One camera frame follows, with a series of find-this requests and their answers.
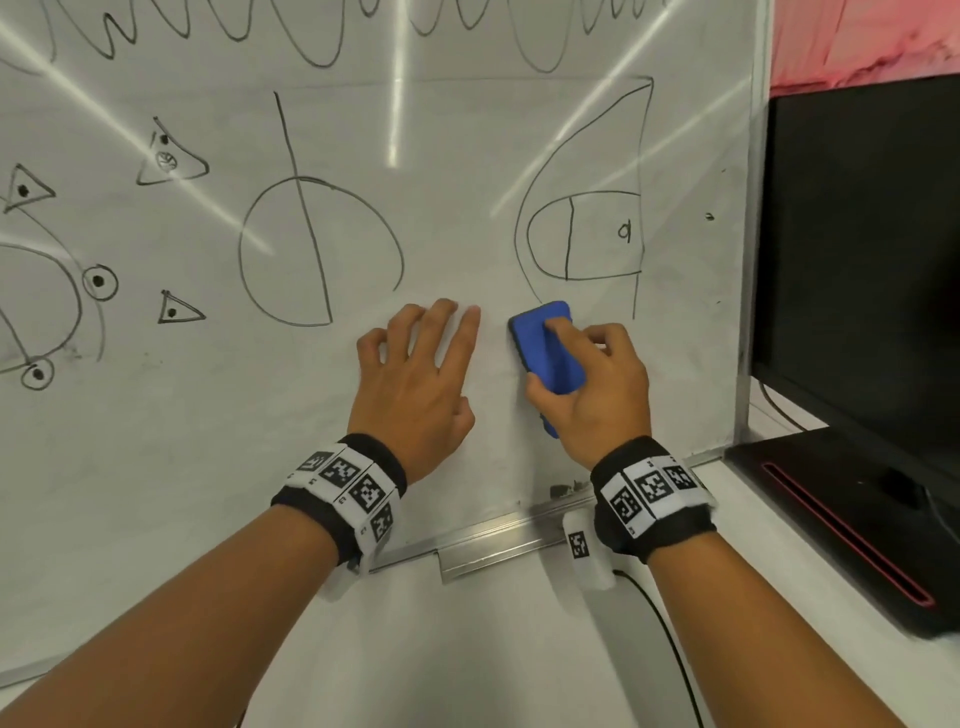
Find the hand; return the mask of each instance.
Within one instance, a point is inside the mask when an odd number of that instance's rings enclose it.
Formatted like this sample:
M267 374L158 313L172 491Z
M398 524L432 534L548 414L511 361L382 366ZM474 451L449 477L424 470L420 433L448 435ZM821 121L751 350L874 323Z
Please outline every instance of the hand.
M475 422L461 391L480 328L479 306L464 313L443 364L436 364L437 348L456 310L448 299L439 299L429 310L408 303L386 328L375 328L357 341L360 389L348 433L363 432L390 448L411 484L433 473L460 447ZM417 321L417 344L408 355ZM384 342L386 362L380 360Z
M566 453L588 470L635 437L650 435L650 381L620 324L587 327L550 319L546 327L587 373L587 383L555 395L527 375L527 400L554 426Z

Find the person's left hand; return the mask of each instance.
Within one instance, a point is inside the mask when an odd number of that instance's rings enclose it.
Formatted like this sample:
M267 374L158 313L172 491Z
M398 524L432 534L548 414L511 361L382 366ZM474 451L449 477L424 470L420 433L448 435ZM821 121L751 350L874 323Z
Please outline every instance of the person's left hand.
M362 432L390 448L415 483L433 473L467 437L475 418L461 392L477 331L480 307L464 313L443 363L437 348L457 304L439 299L427 310L408 303L386 328L375 328L357 341L360 389L350 411L348 433ZM414 324L420 331L413 352ZM380 345L387 344L387 360Z

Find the black monitor screen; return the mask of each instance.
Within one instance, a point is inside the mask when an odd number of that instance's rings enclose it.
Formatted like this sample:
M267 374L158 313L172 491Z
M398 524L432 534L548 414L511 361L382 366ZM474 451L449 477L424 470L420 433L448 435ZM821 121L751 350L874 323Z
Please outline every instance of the black monitor screen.
M960 76L775 100L754 372L960 504Z

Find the black monitor base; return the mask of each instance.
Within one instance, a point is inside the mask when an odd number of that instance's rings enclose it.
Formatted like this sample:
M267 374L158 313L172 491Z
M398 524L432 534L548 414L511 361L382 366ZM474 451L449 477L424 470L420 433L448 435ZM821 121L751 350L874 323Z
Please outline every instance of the black monitor base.
M903 629L960 631L956 511L829 427L738 445L724 459Z

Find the cable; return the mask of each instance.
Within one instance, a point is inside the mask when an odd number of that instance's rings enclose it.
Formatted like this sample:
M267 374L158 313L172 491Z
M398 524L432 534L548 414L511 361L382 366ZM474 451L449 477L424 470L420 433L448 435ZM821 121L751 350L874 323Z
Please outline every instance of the cable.
M684 659L680 656L680 650L677 649L677 643L673 641L673 635L670 634L670 629L666 626L666 621L663 619L663 615L660 613L660 610L657 609L657 605L654 604L654 600L650 598L650 595L646 593L646 590L643 589L639 584L636 583L634 578L627 573L626 571L621 571L620 569L614 569L613 574L615 576L621 576L631 584L633 584L637 590L643 595L643 598L647 600L647 603L654 610L654 614L657 615L657 619L660 620L660 626L663 627L663 634L666 635L666 639L670 641L670 647L673 649L673 656L677 658L677 665L680 666L680 672L684 676L684 684L686 685L686 694L690 696L690 705L693 706L693 713L697 716L697 725L699 728L704 728L704 719L700 715L700 707L697 705L697 696L693 692L693 686L690 685L690 678L686 675L686 667L684 667Z
M777 410L778 414L780 414L781 417L783 417L787 422L789 422L791 425L793 425L794 427L796 427L796 428L797 428L798 430L800 430L801 432L808 432L808 430L807 430L806 427L804 427L803 425L801 425L800 423L798 423L796 420L794 420L792 417L790 417L790 415L788 415L786 412L784 412L782 409L780 409L780 408L777 406L777 403L774 402L774 401L770 398L770 393L767 392L767 385L766 385L766 384L764 384L764 383L761 381L761 382L759 382L759 385L760 385L760 393L763 395L763 398L770 403L770 406L771 406L771 407L773 407L775 410Z
M940 512L940 508L937 506L935 496L926 488L924 488L924 492L926 493L926 502L930 505L930 513L933 514L933 518L937 523L940 524L940 527L950 535L950 538L952 538L953 541L955 541L957 544L960 544L960 536L958 536L957 532L950 527L949 523L947 523L947 519L944 518L944 514Z

